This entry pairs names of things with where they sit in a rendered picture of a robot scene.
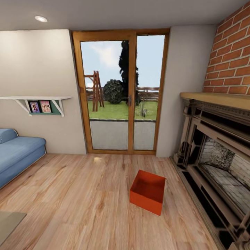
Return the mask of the storage box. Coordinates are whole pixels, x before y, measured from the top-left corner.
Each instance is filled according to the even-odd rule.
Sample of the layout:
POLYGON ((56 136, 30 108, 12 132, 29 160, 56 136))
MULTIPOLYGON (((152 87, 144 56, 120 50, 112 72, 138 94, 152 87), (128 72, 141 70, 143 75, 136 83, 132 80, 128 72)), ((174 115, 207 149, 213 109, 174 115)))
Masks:
POLYGON ((130 189, 130 203, 161 216, 165 179, 139 170, 130 189))

